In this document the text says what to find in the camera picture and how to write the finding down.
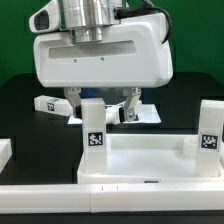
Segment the black table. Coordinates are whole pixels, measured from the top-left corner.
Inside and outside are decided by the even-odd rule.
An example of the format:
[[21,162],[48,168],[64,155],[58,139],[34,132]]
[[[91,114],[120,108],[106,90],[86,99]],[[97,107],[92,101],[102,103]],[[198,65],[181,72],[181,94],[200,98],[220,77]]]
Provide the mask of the black table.
[[[168,85],[142,92],[143,103],[156,104],[162,123],[108,125],[108,133],[196,134],[201,100],[224,100],[224,87],[204,73],[176,73]],[[77,181],[81,125],[67,125],[67,117],[36,112],[33,99],[40,95],[64,98],[60,88],[43,88],[35,74],[15,76],[0,88],[0,138],[10,138],[13,146],[0,185]],[[84,89],[82,97],[89,96],[103,96],[107,104],[124,100],[121,89]],[[223,215],[223,211],[1,215],[0,223],[223,223]]]

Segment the dark green background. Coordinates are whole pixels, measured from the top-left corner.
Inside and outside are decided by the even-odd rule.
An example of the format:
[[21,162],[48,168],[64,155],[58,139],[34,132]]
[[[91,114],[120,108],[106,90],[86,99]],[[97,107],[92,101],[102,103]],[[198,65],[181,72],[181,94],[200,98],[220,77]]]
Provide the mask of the dark green background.
[[[49,0],[0,2],[0,85],[10,77],[35,71],[29,17]],[[129,0],[133,5],[140,0]],[[175,71],[211,74],[224,84],[224,1],[154,0],[173,21],[170,40]]]

